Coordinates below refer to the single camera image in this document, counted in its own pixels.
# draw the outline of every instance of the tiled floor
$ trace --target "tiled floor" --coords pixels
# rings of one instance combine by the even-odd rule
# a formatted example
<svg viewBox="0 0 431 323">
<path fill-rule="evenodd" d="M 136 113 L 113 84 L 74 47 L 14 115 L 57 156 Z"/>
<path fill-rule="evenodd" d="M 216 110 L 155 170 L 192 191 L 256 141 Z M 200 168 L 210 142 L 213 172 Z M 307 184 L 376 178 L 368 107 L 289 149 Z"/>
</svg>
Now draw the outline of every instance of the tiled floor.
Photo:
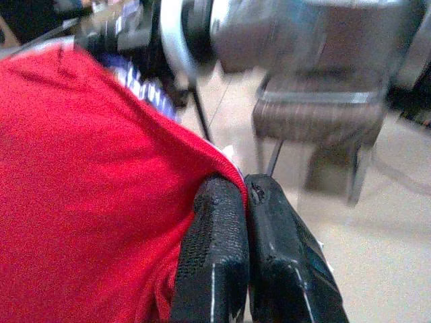
<svg viewBox="0 0 431 323">
<path fill-rule="evenodd" d="M 262 76 L 222 77 L 216 69 L 200 86 L 213 140 L 221 149 L 232 146 L 244 174 L 257 171 L 251 112 Z M 201 134 L 193 107 L 183 125 Z M 272 147 L 265 144 L 267 158 Z M 355 208 L 343 196 L 302 189 L 311 153 L 285 144 L 274 177 L 325 243 L 350 322 L 431 322 L 430 134 L 389 115 Z M 343 174 L 327 168 L 324 180 L 339 182 Z"/>
</svg>

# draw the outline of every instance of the beige floor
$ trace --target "beige floor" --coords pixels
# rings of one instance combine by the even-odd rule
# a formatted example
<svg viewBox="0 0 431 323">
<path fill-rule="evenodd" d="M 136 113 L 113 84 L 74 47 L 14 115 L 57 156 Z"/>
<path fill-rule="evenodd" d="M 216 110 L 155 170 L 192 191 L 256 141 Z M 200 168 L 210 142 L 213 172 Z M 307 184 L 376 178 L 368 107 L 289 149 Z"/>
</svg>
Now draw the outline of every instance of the beige floor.
<svg viewBox="0 0 431 323">
<path fill-rule="evenodd" d="M 221 149 L 232 146 L 243 174 L 257 171 L 251 112 L 262 76 L 253 71 L 222 77 L 216 69 L 200 84 L 213 140 Z M 183 125 L 201 134 L 193 107 Z M 265 144 L 267 157 L 272 147 Z M 285 144 L 274 177 L 325 244 L 350 322 L 431 322 L 429 133 L 388 116 L 355 208 L 340 194 L 302 189 L 311 152 L 312 147 Z M 339 186 L 344 175 L 328 167 L 323 181 Z"/>
</svg>

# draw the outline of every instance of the textured black plastic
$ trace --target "textured black plastic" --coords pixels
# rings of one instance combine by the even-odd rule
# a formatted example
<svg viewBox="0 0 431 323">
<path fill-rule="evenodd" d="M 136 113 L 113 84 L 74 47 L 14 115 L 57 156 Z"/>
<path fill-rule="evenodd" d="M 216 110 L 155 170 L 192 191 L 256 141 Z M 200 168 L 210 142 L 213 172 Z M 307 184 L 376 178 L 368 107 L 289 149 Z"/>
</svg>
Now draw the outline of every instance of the textured black plastic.
<svg viewBox="0 0 431 323">
<path fill-rule="evenodd" d="M 211 177 L 196 194 L 195 220 L 181 244 L 170 322 L 241 322 L 248 282 L 240 192 Z"/>
<path fill-rule="evenodd" d="M 266 175 L 246 177 L 254 321 L 346 323 L 319 243 Z"/>
</svg>

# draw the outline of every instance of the floor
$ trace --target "floor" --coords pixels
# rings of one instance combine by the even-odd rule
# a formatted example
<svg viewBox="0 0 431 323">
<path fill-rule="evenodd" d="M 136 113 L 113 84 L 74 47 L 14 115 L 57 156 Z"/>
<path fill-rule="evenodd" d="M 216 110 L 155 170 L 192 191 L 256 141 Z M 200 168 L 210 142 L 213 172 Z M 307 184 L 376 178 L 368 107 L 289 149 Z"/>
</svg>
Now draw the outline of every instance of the floor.
<svg viewBox="0 0 431 323">
<path fill-rule="evenodd" d="M 251 112 L 262 76 L 256 70 L 224 77 L 216 67 L 199 84 L 213 141 L 243 174 L 257 172 Z M 182 124 L 201 134 L 193 107 Z M 267 160 L 273 144 L 265 143 Z M 351 323 L 431 322 L 430 148 L 429 133 L 388 115 L 353 208 L 337 190 L 302 188 L 313 147 L 283 146 L 274 177 L 325 244 Z M 345 169 L 328 166 L 321 180 L 337 188 Z"/>
</svg>

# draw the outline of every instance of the red fabric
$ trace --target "red fabric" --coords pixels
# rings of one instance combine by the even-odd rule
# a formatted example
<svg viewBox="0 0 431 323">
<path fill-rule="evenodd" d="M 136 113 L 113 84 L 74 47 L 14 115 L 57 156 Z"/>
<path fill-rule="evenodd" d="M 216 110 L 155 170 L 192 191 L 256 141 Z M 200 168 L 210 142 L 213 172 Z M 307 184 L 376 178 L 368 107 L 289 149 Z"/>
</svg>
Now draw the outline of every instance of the red fabric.
<svg viewBox="0 0 431 323">
<path fill-rule="evenodd" d="M 0 63 L 0 318 L 167 320 L 193 198 L 234 166 L 85 52 Z"/>
</svg>

